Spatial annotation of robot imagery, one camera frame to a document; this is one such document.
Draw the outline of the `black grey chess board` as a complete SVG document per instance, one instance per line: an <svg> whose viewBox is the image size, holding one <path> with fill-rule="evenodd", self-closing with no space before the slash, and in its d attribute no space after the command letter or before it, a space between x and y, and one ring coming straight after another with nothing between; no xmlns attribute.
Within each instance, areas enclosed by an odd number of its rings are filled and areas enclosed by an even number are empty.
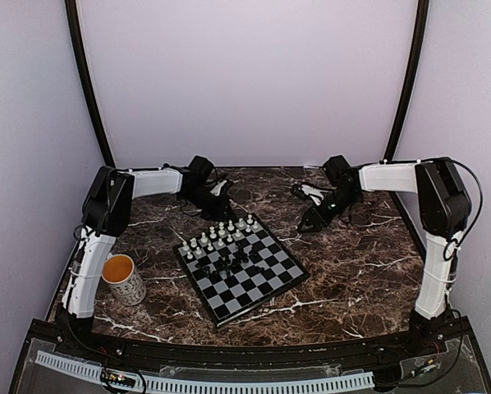
<svg viewBox="0 0 491 394"><path fill-rule="evenodd" d="M241 270L224 279L197 280L193 277L186 257L189 258L193 252L201 253L208 244L229 245L240 241L260 248L259 254L263 258L260 265L266 268L263 273L251 276ZM216 227L210 227L198 237L175 245L172 251L218 328L282 295L310 276L303 264L252 213L236 222L221 222Z"/></svg>

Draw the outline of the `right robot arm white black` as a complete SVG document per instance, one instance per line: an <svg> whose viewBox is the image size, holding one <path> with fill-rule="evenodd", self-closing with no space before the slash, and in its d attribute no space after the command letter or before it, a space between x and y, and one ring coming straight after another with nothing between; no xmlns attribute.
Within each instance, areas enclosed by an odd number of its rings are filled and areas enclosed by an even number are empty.
<svg viewBox="0 0 491 394"><path fill-rule="evenodd" d="M375 191L412 193L418 198L425 231L426 255L414 315L432 320L443 314L457 276L458 253L480 211L472 208L458 172L463 165L448 157L389 162L353 167L342 156L331 157L323 170L330 187L296 183L294 196L312 201L297 227L300 234L322 231L331 221Z"/></svg>

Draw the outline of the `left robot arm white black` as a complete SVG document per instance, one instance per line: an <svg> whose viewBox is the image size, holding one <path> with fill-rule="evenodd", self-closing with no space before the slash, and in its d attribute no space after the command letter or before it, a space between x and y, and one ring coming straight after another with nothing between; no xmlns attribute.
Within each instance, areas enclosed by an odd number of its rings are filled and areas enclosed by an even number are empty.
<svg viewBox="0 0 491 394"><path fill-rule="evenodd" d="M209 221L235 220L225 176L209 176L215 166L200 156L186 167L121 169L102 166L82 205L81 224L75 229L77 250L72 258L70 284L62 298L64 310L78 319L94 314L94 299L107 255L127 229L132 201L151 195L176 195L193 204Z"/></svg>

